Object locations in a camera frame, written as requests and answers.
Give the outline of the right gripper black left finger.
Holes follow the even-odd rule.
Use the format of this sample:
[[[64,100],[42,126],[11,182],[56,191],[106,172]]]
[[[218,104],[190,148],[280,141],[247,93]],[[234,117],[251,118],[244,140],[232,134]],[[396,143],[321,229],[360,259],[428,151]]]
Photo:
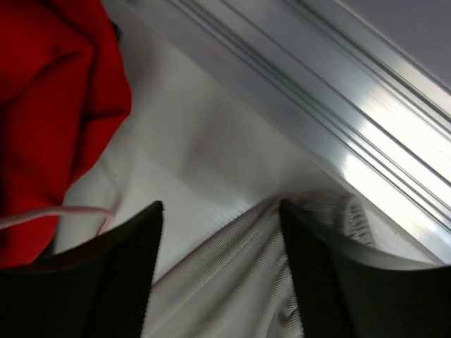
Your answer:
[[[73,249],[1,270],[1,336],[140,337],[162,229],[156,201]]]

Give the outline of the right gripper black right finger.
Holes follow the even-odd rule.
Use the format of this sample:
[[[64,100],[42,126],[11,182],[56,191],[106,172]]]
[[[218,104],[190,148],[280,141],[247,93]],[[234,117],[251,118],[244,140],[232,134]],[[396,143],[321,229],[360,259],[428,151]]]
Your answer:
[[[293,202],[280,226],[305,337],[449,337],[450,267],[356,242]]]

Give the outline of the grey trousers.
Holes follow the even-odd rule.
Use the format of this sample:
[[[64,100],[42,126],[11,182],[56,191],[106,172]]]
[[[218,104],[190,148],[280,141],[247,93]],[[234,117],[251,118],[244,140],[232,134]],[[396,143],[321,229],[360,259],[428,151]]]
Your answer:
[[[358,197],[308,191],[262,201],[208,238],[153,287],[143,337],[305,337],[280,226],[288,200],[376,249]]]

